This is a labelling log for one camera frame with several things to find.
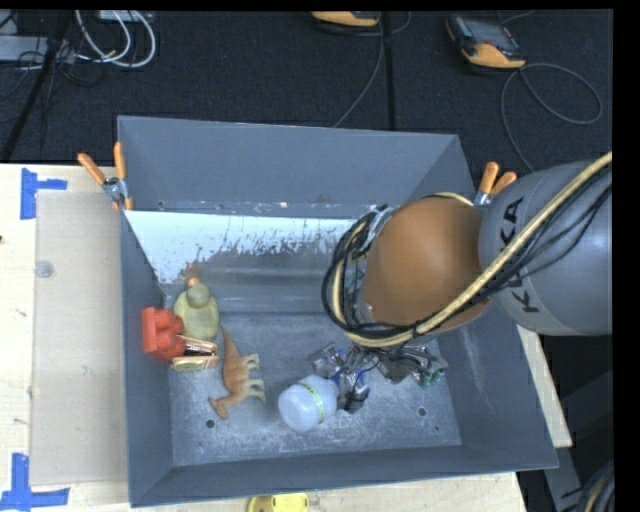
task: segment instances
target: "yellow cable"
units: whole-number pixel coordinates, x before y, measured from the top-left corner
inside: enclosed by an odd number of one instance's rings
[[[518,233],[513,240],[498,254],[498,256],[491,262],[490,265],[478,276],[478,278],[469,285],[469,287],[456,297],[448,306],[443,308],[439,313],[435,314],[429,320],[426,320],[419,324],[416,328],[418,334],[426,334],[432,329],[436,328],[443,322],[445,322],[450,316],[452,316],[458,309],[464,306],[473,296],[509,261],[509,259],[527,242],[527,240],[535,233],[540,225],[551,215],[553,212],[571,196],[584,182],[591,178],[594,174],[607,166],[612,161],[612,152],[609,151],[606,155],[602,156],[583,171],[580,172],[573,180],[571,180],[565,187],[558,192],[551,201],[549,201],[542,210],[540,210]],[[360,230],[356,230],[350,240],[353,239],[356,233]],[[336,268],[336,275],[340,275],[344,262],[340,261]],[[340,310],[340,287],[334,282],[333,286],[333,307],[334,312]],[[344,317],[341,312],[339,315],[344,321]],[[389,336],[388,338],[369,338],[363,335],[346,332],[345,334],[354,342],[365,347],[389,347],[398,343],[409,341],[413,338],[413,327],[408,328],[407,331]]]

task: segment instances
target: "toy dinosaur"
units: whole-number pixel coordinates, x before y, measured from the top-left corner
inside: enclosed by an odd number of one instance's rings
[[[218,416],[226,420],[229,417],[227,407],[239,404],[250,396],[255,396],[263,402],[266,401],[266,397],[264,394],[264,381],[249,377],[250,370],[260,369],[258,354],[241,356],[227,330],[224,327],[221,330],[224,337],[222,380],[229,390],[229,395],[218,400],[209,398],[209,403],[218,413]]]

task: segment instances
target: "red toy block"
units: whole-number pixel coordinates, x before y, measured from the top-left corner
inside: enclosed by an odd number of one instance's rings
[[[142,317],[142,347],[145,354],[162,363],[184,355],[184,340],[177,336],[184,330],[182,319],[170,309],[144,308]]]

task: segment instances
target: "clamp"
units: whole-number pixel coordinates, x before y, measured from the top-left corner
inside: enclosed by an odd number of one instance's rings
[[[122,208],[133,210],[133,198],[127,188],[127,168],[122,154],[122,144],[116,142],[113,147],[113,157],[116,165],[117,177],[108,178],[87,153],[78,153],[78,162],[87,170],[95,182],[102,187],[105,194],[113,201],[116,211]]]

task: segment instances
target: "black carpet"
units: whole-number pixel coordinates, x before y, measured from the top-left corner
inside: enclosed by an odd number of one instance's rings
[[[96,42],[122,44],[117,25],[100,25],[84,13]],[[498,14],[507,19],[522,13]],[[379,58],[371,87],[340,128],[457,134],[476,185],[489,160],[522,175],[611,150],[612,9],[541,10],[508,23],[528,55],[529,67],[513,75],[473,72],[447,35],[448,14],[412,12],[410,19],[406,12],[386,14],[388,37],[380,56],[379,37],[328,33],[300,12],[155,11],[154,60],[139,70],[56,66],[10,161],[75,163],[82,151],[98,165],[113,165],[116,119],[122,114],[333,126]],[[496,11],[474,14],[497,16]],[[67,40],[80,45],[77,23]],[[136,40],[141,56],[148,39],[138,30]],[[0,145],[36,74],[16,70],[15,63],[0,66]],[[545,340],[561,395],[562,386],[577,389],[612,364],[610,337],[566,345],[570,348]],[[553,364],[571,361],[562,356],[570,351],[579,354],[575,366]],[[612,435],[607,432],[607,439]],[[530,511],[551,510],[540,474],[520,476]]]

